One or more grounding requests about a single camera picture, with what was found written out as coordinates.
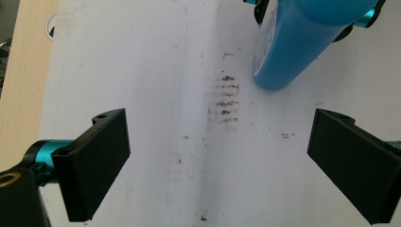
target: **dark stain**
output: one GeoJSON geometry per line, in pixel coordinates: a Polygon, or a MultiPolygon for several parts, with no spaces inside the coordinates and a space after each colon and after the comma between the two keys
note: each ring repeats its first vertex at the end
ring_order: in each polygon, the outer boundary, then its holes
{"type": "Polygon", "coordinates": [[[239,85],[221,85],[221,88],[235,88],[239,90],[239,85]]]}
{"type": "Polygon", "coordinates": [[[226,127],[224,130],[225,130],[225,131],[234,131],[234,130],[235,130],[235,127],[229,126],[229,127],[226,127]]]}
{"type": "Polygon", "coordinates": [[[207,214],[207,210],[205,210],[204,213],[203,213],[203,215],[200,216],[200,220],[202,220],[202,221],[209,221],[209,220],[207,219],[207,217],[206,217],[206,214],[207,214]]]}
{"type": "Polygon", "coordinates": [[[238,93],[221,93],[221,96],[236,96],[238,93]]]}
{"type": "Polygon", "coordinates": [[[228,101],[228,102],[221,101],[221,102],[216,103],[216,105],[222,106],[222,107],[233,106],[235,104],[238,104],[238,102],[237,101],[228,101]]]}
{"type": "Polygon", "coordinates": [[[230,114],[230,113],[231,113],[230,111],[226,111],[226,110],[221,111],[221,114],[223,114],[223,115],[230,114]]]}
{"type": "Polygon", "coordinates": [[[221,121],[221,123],[229,123],[229,122],[231,122],[231,121],[238,121],[238,118],[237,118],[237,117],[234,117],[234,118],[224,118],[224,119],[221,121]]]}
{"type": "Polygon", "coordinates": [[[227,58],[227,56],[233,56],[234,54],[229,53],[229,52],[225,52],[223,55],[223,59],[227,58]]]}
{"type": "Polygon", "coordinates": [[[221,80],[223,81],[228,81],[228,80],[234,80],[235,78],[232,78],[230,76],[225,76],[224,78],[222,78],[221,80]]]}

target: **paper sheet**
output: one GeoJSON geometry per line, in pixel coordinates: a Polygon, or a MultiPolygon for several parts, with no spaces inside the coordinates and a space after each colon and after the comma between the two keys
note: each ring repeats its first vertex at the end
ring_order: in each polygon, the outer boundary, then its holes
{"type": "MultiPolygon", "coordinates": [[[[369,226],[306,154],[316,108],[400,139],[401,8],[332,44],[287,88],[258,88],[260,29],[242,1],[61,1],[40,137],[76,138],[126,108],[131,157],[87,223],[54,226],[369,226]]],[[[398,207],[389,227],[399,226],[398,207]]]]}

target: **blue cylinder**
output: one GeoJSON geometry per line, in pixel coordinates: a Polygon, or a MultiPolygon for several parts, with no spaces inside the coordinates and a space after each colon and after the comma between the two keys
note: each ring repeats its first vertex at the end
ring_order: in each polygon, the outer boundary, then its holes
{"type": "Polygon", "coordinates": [[[278,0],[253,57],[255,82],[280,90],[292,82],[377,0],[278,0]]]}

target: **black screw hole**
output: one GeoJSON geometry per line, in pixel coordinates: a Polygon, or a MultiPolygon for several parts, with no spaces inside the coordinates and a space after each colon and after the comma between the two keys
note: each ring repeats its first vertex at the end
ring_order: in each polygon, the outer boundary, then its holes
{"type": "Polygon", "coordinates": [[[19,172],[6,173],[5,175],[0,176],[0,187],[10,185],[18,181],[18,179],[20,178],[21,178],[21,173],[19,172]]]}
{"type": "Polygon", "coordinates": [[[0,179],[0,184],[1,184],[1,183],[7,183],[7,182],[11,181],[12,179],[14,179],[14,176],[8,175],[8,176],[6,176],[6,177],[0,179]]]}

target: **wooden table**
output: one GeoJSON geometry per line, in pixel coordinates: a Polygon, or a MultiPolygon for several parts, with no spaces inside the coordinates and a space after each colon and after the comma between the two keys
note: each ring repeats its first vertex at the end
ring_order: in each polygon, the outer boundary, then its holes
{"type": "Polygon", "coordinates": [[[58,0],[21,0],[0,99],[0,171],[19,163],[37,141],[51,41],[44,27],[58,0]]]}

